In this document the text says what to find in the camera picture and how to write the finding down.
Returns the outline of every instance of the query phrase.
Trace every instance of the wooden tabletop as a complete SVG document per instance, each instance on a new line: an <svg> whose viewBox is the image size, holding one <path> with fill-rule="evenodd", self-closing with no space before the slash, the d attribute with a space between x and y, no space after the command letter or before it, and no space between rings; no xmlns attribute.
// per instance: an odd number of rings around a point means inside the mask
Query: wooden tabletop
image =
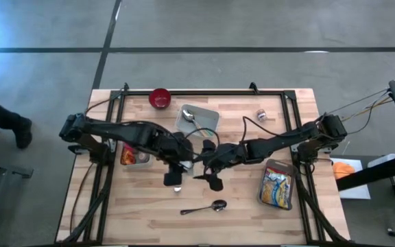
<svg viewBox="0 0 395 247"><path fill-rule="evenodd" d="M318 109L312 89L294 89L302 123L318 117ZM94 90L90 105L108 99L109 90ZM238 143L243 132L242 116L256 118L256 111L264 109L267 121L260 123L272 132L285 132L285 120L280 98L277 96L173 96L171 105L165 110L155 110L148 96L126 96L123 121L147 120L156 122L172 132L177 131L175 120L183 104L191 104L215 110L220 114L217 132L221 142ZM92 109L88 116L105 119L107 103ZM291 105L289 112L295 125ZM246 139L270 138L252 124L248 124ZM192 140L193 147L200 151L200 141ZM257 202L256 195L265 164L238 165L220 173L224 190L211 191L208 183L183 176L182 191L176 193L163 185L163 174L167 166L159 161L151 167L124 167L117 160L112 179L103 244L305 244L302 220L296 189L290 211L270 208ZM273 159L290 162L289 148L279 150ZM75 160L67 199L64 205L56 240L69 234L69 219L73 203L83 176L90 163L88 155ZM195 164L195 174L201 174L203 165ZM75 226L88 208L95 168L91 168L78 201L73 225ZM320 208L341 235L349 238L341 200L333 177L330 162L319 161L313 173ZM206 207L216 199L228 202L224 211L203 210L180 215L182 209ZM99 210L94 218L92 238L97 233ZM309 220L314 236L315 224L309 209Z"/></svg>

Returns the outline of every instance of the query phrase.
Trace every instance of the black metal frame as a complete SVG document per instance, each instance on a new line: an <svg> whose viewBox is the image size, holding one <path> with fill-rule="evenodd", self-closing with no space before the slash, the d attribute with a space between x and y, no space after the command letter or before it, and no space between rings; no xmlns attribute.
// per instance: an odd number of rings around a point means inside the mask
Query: black metal frame
<svg viewBox="0 0 395 247"><path fill-rule="evenodd" d="M296 99L296 94L295 91L274 91L274 90L258 90L255 83L251 83L250 87L251 90L195 90L195 91L181 91L181 90L172 90L171 94L172 95L260 95L260 96L277 96L280 97L281 99L281 104L283 108L283 117L285 118L285 125L287 130L292 130L291 126L291 119L289 116L289 107L288 107L288 101L291 102L293 112L294 112L294 119L295 119L295 125L296 127L300 127L301 124L301 117L300 117L300 112L298 110L298 103ZM114 109L115 105L115 100L119 100L119 108L117 112L117 119L116 121L120 121L124 112L124 102L125 102L125 97L126 96L148 96L152 91L149 90L138 90L138 91L129 91L128 87L125 88L124 91L111 91L110 92L110 99L108 104L108 111L106 113L106 121L111 121L112 119L112 112ZM116 156L116 150L113 152L113 157L111 160L115 160ZM295 158L295 153L291 150L291 159L294 163L294 165L300 169L301 164L297 161ZM113 175L113 169L114 169L114 163L111 162L109 164L102 164L98 165L97 169L95 171L95 179L93 183L93 190L91 194L91 202L90 205L93 204L94 200L99 196L98 191L99 191L99 186L100 186L100 180L101 180L101 173L103 170L104 166L107 166L108 171L106 175L106 182L104 186L111 186L111 184L106 184L107 181L110 181L112 183L112 175ZM315 190L315 185L313 182L313 176L312 173L309 169L306 169L306 177L307 177L307 182L308 182L308 189L309 193L311 194L311 197L313 198L314 202L318 204L318 199L316 196L316 190ZM300 191L300 185L296 183L297 185L297 191ZM101 204L101 213L100 213L100 221L99 221L99 226L98 226L98 231L97 231L97 236L95 240L91 240L91 230L92 230L92 219L89 221L89 223L86 225L85 231L84 231L84 236L82 239L82 242L67 242L67 243L61 243L61 242L56 242L56 246L72 246L72 244L77 244L78 246L84 245L84 244L101 244L103 235L104 235L104 227L106 223L106 215L107 215L107 210L108 210L108 200L109 200L109 193L110 190L108 191L108 195L104 198L102 204ZM307 241L307 244L317 244L318 242L325 242L325 235L324 235L324 229L322 228L320 222L318 219L314 216L315 218L315 225L316 229L318 230L318 239L319 240L313 240L312 238L312 232L311 232L311 226L309 223L309 216L307 213L307 207L306 207L306 202L301 198L298 197L298 201L300 204L300 214L301 214L301 219L303 223L303 228L304 228L304 235Z"/></svg>

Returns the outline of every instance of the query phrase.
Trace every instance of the small round object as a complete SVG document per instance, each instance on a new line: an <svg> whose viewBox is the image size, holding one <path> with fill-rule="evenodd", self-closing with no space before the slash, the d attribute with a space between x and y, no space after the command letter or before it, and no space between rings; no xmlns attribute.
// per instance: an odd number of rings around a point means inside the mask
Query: small round object
<svg viewBox="0 0 395 247"><path fill-rule="evenodd" d="M138 159L140 160L140 163L146 163L149 161L149 154L140 152L138 154Z"/></svg>
<svg viewBox="0 0 395 247"><path fill-rule="evenodd" d="M260 109L257 111L257 119L259 121L265 121L266 120L266 112L263 109Z"/></svg>
<svg viewBox="0 0 395 247"><path fill-rule="evenodd" d="M156 109L165 109L170 105L171 95L167 89L155 89L149 95L150 104Z"/></svg>

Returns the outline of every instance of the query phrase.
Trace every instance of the red bowl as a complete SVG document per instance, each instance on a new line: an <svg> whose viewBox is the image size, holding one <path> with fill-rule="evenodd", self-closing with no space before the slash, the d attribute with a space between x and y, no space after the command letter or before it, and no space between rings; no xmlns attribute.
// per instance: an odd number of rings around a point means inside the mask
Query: red bowl
<svg viewBox="0 0 395 247"><path fill-rule="evenodd" d="M170 105L171 95L167 89L155 89L149 95L150 104L156 109L164 109Z"/></svg>

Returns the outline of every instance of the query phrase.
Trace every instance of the metal spoon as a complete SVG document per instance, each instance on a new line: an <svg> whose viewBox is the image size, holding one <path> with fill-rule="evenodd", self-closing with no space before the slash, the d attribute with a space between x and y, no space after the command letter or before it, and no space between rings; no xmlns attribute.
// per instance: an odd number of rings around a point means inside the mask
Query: metal spoon
<svg viewBox="0 0 395 247"><path fill-rule="evenodd" d="M185 118L185 120L195 124L196 129L200 129L202 128L200 126L200 124L197 123L197 121L195 120L195 115L187 109L182 110L182 116ZM209 137L208 134L206 133L206 131L204 130L199 130L199 132L204 136L204 137Z"/></svg>
<svg viewBox="0 0 395 247"><path fill-rule="evenodd" d="M185 209L185 210L181 210L181 215L184 214L188 214L197 210L201 210L201 209L213 209L214 211L218 212L221 210L224 210L226 208L226 201L225 200L216 200L214 201L211 206L209 207L204 207L204 208L200 208L200 209Z"/></svg>

